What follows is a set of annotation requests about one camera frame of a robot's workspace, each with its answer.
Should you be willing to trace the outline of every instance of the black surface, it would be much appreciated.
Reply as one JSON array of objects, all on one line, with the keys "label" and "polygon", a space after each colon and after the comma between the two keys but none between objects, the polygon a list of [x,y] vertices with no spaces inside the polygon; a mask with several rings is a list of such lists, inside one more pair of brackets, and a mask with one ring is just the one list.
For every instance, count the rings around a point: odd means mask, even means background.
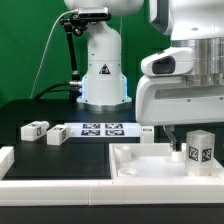
[{"label": "black surface", "polygon": [[15,164],[3,180],[110,179],[109,143],[136,143],[139,138],[70,138],[61,146],[46,136],[15,146]]},{"label": "black surface", "polygon": [[[40,139],[31,144],[19,141],[20,127],[35,120],[49,121],[51,127],[65,122],[135,122],[134,107],[131,110],[117,113],[93,113],[77,109],[67,100],[17,100],[0,109],[0,141],[2,145],[14,144],[16,170],[12,168],[8,178],[13,179],[45,179],[47,170],[50,178],[108,178],[108,142],[137,142],[138,138],[83,138],[69,140],[60,147],[45,148],[45,140]],[[199,128],[216,134],[216,148],[220,148],[218,157],[222,158],[224,124],[183,125],[176,126],[175,136],[179,141],[185,141],[188,131]],[[162,128],[156,128],[156,141],[168,142]],[[84,156],[88,150],[90,157]],[[91,170],[86,173],[85,166]],[[178,205],[116,205],[116,206],[42,206],[42,207],[0,207],[0,223],[47,223],[47,224],[222,224],[224,222],[223,204],[178,204]]]},{"label": "black surface", "polygon": [[4,224],[223,224],[224,205],[1,207]]}]

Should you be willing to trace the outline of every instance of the white box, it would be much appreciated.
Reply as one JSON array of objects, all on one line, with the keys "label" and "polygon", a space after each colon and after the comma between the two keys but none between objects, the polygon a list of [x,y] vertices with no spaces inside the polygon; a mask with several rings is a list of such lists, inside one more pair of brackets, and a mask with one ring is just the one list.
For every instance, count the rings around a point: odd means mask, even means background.
[{"label": "white box", "polygon": [[189,175],[208,176],[213,170],[215,135],[198,130],[187,133],[186,171]]},{"label": "white box", "polygon": [[34,121],[28,125],[21,127],[22,141],[35,141],[36,139],[46,135],[49,123],[47,121]]},{"label": "white box", "polygon": [[56,125],[47,132],[48,145],[61,145],[70,137],[69,125]]},{"label": "white box", "polygon": [[142,132],[140,135],[140,143],[154,143],[154,127],[142,126]]}]

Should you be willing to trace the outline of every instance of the white robot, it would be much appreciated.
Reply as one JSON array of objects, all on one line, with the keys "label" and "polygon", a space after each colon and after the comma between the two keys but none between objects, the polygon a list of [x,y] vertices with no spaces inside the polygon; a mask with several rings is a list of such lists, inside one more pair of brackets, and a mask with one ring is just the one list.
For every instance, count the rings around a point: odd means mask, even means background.
[{"label": "white robot", "polygon": [[[123,16],[137,13],[144,0],[64,0],[79,17]],[[106,22],[90,22],[88,71],[82,79],[80,107],[93,111],[116,111],[130,105],[127,80],[121,72],[121,37]]]},{"label": "white robot", "polygon": [[150,0],[171,47],[142,61],[136,119],[145,125],[224,121],[224,0]]}]

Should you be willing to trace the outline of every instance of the green wall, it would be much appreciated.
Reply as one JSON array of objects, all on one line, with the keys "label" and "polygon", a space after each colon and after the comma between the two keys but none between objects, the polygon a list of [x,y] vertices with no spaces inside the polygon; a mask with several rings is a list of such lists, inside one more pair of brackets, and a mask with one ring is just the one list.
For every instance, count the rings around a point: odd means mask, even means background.
[{"label": "green wall", "polygon": [[[67,11],[63,0],[1,0],[0,8],[0,106],[14,99],[30,97],[36,73],[53,23]],[[119,30],[120,18],[110,26]],[[78,67],[86,72],[86,35],[74,37]],[[129,96],[135,98],[137,82],[142,76],[141,60],[169,46],[169,38],[148,23],[148,0],[141,11],[123,17],[122,69],[128,77]],[[70,63],[66,37],[58,25],[35,93],[58,82],[70,80]],[[66,98],[67,94],[47,95]]]}]

